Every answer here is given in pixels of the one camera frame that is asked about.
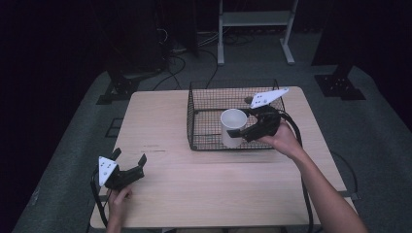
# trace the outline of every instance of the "gray carpet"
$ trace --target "gray carpet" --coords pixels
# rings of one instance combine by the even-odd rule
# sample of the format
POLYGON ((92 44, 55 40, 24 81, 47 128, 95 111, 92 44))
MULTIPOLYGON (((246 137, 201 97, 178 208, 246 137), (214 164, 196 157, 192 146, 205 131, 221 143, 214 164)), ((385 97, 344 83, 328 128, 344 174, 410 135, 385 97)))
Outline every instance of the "gray carpet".
MULTIPOLYGON (((320 34, 292 34, 290 46, 296 64, 289 66, 279 45, 280 36, 256 36, 242 47, 225 47, 225 65, 213 81, 276 79, 279 85, 300 86, 313 110, 330 150, 342 155, 358 177, 361 200, 355 206, 370 232, 410 232, 412 229, 412 135, 382 97, 374 81, 354 68, 349 78, 366 100, 342 101, 325 98, 314 76, 330 74, 334 66, 312 67, 320 34)), ((216 47, 205 50, 216 54, 216 47)), ((176 75, 183 89, 192 81, 209 80, 216 60, 207 52, 199 57, 185 53, 185 69, 176 75)), ((182 61, 171 58, 177 71, 182 61)), ((141 82, 140 91, 152 90, 169 76, 167 72, 141 82)), ((123 117, 127 101, 96 105, 110 79, 106 73, 96 77, 73 117, 33 197, 21 215, 15 232, 102 232, 88 227, 94 201, 90 175, 99 155, 108 155, 115 138, 105 134, 112 119, 123 117)), ((178 89, 168 79, 156 90, 178 89)), ((354 181, 349 168, 334 157, 349 190, 354 181)), ((126 230, 125 232, 158 232, 126 230)), ((289 232, 305 232, 305 226, 288 227, 289 232)))

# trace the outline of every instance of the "dark background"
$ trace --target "dark background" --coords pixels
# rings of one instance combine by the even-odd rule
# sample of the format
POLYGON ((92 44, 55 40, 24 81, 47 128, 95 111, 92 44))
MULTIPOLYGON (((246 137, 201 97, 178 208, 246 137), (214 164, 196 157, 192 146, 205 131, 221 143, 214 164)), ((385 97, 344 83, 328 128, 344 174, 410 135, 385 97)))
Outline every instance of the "dark background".
MULTIPOLYGON (((411 127, 410 1, 332 3, 309 0, 298 5, 295 32, 325 29, 314 65, 337 64, 348 50, 355 65, 375 80, 411 127)), ((162 68, 167 54, 158 45, 155 28, 167 28, 171 38, 195 51, 195 29, 217 29, 218 1, 2 0, 0 4, 0 231, 7 232, 91 83, 106 70, 108 57, 116 54, 118 63, 138 69, 162 68)), ((236 4, 227 0, 225 8, 235 9, 236 4)), ((290 1, 251 1, 245 11, 290 5, 290 1)))

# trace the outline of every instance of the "hand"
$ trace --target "hand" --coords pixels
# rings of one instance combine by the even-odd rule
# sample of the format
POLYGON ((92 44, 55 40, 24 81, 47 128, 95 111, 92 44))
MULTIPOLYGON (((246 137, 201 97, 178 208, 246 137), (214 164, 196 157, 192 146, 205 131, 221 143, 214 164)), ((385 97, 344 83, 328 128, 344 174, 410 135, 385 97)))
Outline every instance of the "hand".
POLYGON ((124 198, 129 197, 132 194, 131 186, 127 186, 120 192, 116 190, 109 190, 112 192, 109 197, 109 223, 107 226, 107 232, 120 232, 123 224, 123 218, 125 215, 125 202, 124 198))
POLYGON ((284 120, 281 120, 278 131, 274 136, 264 136, 258 139, 258 141, 272 146, 275 150, 289 158, 303 151, 291 128, 284 120))

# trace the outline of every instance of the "person's right arm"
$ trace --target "person's right arm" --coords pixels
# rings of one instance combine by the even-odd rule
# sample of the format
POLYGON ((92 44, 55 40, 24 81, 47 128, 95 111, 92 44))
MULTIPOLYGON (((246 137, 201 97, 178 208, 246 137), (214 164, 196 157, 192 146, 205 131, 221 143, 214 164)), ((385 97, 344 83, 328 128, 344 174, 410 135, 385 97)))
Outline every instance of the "person's right arm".
POLYGON ((361 218, 300 146, 286 122, 281 122, 275 136, 265 136, 259 141, 296 164, 325 232, 367 232, 361 218))

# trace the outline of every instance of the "person's right hand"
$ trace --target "person's right hand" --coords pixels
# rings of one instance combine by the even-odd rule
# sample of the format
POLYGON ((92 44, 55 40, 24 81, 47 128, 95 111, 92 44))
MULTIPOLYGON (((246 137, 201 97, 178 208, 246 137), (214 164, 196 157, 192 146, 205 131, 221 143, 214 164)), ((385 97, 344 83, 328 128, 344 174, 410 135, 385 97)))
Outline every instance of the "person's right hand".
POLYGON ((303 151, 291 128, 284 120, 281 120, 278 131, 274 136, 264 136, 257 140, 272 146, 275 150, 289 158, 303 151))

